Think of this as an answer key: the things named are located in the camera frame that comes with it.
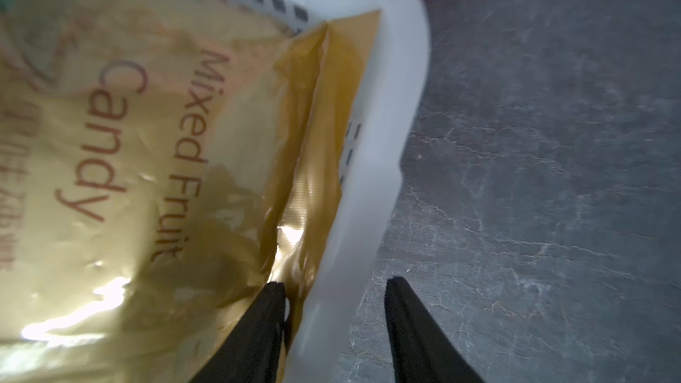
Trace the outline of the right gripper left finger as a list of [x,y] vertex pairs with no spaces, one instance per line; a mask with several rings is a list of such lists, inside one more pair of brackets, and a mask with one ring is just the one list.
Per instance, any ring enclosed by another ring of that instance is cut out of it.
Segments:
[[286,312],[285,285],[267,284],[192,381],[277,382]]

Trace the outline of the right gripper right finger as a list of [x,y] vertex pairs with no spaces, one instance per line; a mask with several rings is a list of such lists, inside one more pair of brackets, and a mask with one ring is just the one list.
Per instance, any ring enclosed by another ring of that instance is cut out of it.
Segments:
[[405,278],[388,280],[384,310],[396,382],[483,383]]

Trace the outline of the large gold candy bag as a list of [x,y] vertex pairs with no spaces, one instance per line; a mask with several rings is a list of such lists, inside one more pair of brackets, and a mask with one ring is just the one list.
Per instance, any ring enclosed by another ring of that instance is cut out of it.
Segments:
[[380,22],[1,0],[2,381],[189,381],[270,282],[294,337]]

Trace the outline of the white plastic perforated basket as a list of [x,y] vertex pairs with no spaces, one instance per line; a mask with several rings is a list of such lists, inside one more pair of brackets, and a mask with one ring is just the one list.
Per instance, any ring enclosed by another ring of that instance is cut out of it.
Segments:
[[430,59],[425,6],[422,0],[232,1],[299,30],[381,11],[343,141],[340,207],[285,367],[287,382],[328,382],[349,338],[402,186],[400,160]]

